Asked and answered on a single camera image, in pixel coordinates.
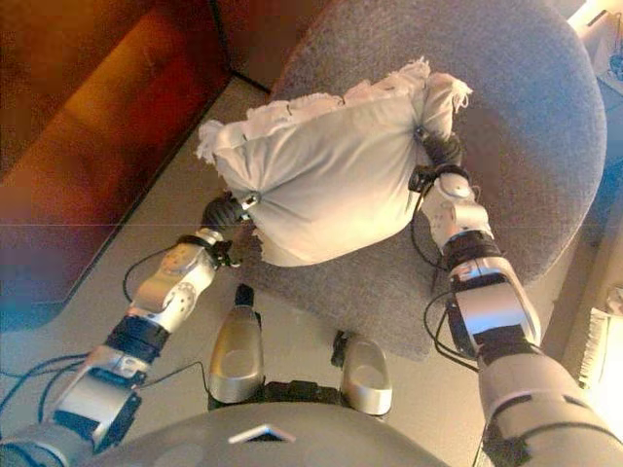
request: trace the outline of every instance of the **chair seat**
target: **chair seat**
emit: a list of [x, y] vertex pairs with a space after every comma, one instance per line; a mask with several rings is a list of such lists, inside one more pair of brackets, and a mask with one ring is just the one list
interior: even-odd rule
[[[480, 186], [502, 251], [525, 284], [564, 251], [599, 186], [605, 113], [588, 57], [539, 0], [340, 0], [298, 46], [274, 99], [340, 94], [424, 55], [473, 89], [458, 115], [465, 166]], [[408, 229], [336, 260], [280, 269], [246, 233], [239, 274], [261, 290], [412, 359], [430, 349], [421, 315], [432, 268]], [[420, 222], [417, 238], [431, 248]], [[440, 278], [438, 289], [446, 284]]]

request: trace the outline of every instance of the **gray upholstery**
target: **gray upholstery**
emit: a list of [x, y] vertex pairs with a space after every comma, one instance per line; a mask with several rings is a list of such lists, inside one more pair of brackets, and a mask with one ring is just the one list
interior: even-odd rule
[[[579, 228], [605, 157], [605, 113], [588, 57], [549, 7], [536, 0], [334, 1], [291, 56], [273, 98], [339, 94], [421, 55], [433, 70], [474, 89], [455, 130], [498, 243], [531, 283]], [[421, 312], [432, 270], [416, 256], [409, 234], [297, 269], [262, 264], [247, 237], [254, 253], [240, 274], [418, 359], [430, 348]], [[430, 246], [422, 222], [418, 237]]]

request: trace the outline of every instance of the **wooden furniture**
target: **wooden furniture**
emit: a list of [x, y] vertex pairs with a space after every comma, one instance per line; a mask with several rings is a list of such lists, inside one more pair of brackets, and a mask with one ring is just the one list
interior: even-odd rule
[[70, 296], [229, 67], [210, 2], [10, 0], [0, 306]]

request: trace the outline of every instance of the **robot forearm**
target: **robot forearm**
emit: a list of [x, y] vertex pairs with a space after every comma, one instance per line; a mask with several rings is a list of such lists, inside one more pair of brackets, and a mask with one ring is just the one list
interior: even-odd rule
[[140, 386], [166, 340], [191, 314], [216, 271], [231, 262], [220, 231], [257, 202], [219, 198], [205, 210], [202, 228], [184, 235], [158, 271], [137, 290], [126, 315], [78, 369], [43, 423], [2, 441], [43, 465], [67, 467], [117, 445], [141, 399]]
[[467, 174], [441, 165], [415, 175], [425, 194], [421, 211], [448, 265], [453, 340], [478, 363], [485, 451], [495, 465], [622, 465], [620, 442], [568, 372], [540, 351], [538, 316], [495, 245]]

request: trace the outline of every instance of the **floor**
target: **floor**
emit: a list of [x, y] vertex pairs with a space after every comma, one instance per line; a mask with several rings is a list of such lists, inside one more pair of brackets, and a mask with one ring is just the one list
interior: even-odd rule
[[[231, 122], [266, 96], [234, 79], [206, 115]], [[38, 361], [68, 352], [86, 351], [102, 342], [125, 312], [121, 279], [128, 266], [191, 233], [203, 207], [218, 193], [216, 173], [198, 161], [194, 132], [159, 178], [58, 318], [45, 326], [2, 335], [4, 370], [20, 372]], [[556, 266], [529, 292], [541, 310], [544, 327], [564, 283], [577, 248], [577, 239]], [[155, 270], [158, 259], [142, 265], [129, 281], [130, 291]], [[236, 283], [226, 271], [202, 295], [194, 314], [174, 334], [152, 376], [164, 375], [189, 362], [209, 362], [218, 326], [231, 306]], [[338, 386], [340, 373], [329, 358], [335, 330], [316, 317], [293, 309], [265, 294], [256, 307], [263, 316], [268, 380], [293, 378]], [[387, 423], [451, 466], [470, 465], [479, 444], [484, 419], [476, 376], [430, 353], [423, 362], [387, 355], [394, 384], [393, 408]], [[12, 382], [0, 379], [0, 391]], [[31, 380], [8, 407], [2, 430], [9, 434], [35, 421], [36, 402], [44, 378]], [[198, 367], [142, 391], [143, 405], [130, 428], [128, 440], [206, 410]]]

